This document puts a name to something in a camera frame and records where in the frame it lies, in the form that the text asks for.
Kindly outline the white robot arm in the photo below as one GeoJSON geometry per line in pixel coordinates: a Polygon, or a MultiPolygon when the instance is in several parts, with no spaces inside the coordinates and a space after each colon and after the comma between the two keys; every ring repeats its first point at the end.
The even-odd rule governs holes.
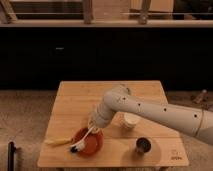
{"type": "Polygon", "coordinates": [[[95,127],[107,127],[118,112],[131,113],[213,146],[213,112],[132,96],[125,85],[107,90],[91,113],[95,127]]]}

